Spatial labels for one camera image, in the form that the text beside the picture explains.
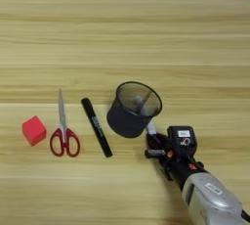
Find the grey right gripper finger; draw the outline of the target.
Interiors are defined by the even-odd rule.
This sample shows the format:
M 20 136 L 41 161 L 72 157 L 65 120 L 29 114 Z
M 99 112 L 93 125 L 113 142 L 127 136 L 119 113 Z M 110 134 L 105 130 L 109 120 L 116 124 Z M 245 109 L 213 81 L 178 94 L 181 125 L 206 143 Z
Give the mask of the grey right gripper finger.
M 166 152 L 164 150 L 145 150 L 145 156 L 146 158 L 161 158 L 166 155 Z

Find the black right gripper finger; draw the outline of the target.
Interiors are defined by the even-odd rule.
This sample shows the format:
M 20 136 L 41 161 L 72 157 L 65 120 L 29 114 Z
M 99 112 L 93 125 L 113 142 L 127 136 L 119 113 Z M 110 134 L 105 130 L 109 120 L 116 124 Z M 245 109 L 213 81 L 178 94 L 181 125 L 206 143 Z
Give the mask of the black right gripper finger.
M 161 133 L 146 134 L 146 144 L 151 150 L 164 150 L 169 148 L 168 137 Z

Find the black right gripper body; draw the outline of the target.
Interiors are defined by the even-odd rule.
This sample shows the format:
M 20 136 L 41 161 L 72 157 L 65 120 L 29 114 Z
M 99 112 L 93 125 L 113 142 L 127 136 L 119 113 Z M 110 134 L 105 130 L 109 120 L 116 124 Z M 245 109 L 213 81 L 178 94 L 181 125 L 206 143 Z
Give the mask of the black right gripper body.
M 159 164 L 169 181 L 175 181 L 180 189 L 194 173 L 205 172 L 204 164 L 196 161 L 196 145 L 178 146 L 173 144 L 157 145 L 163 154 L 158 157 Z

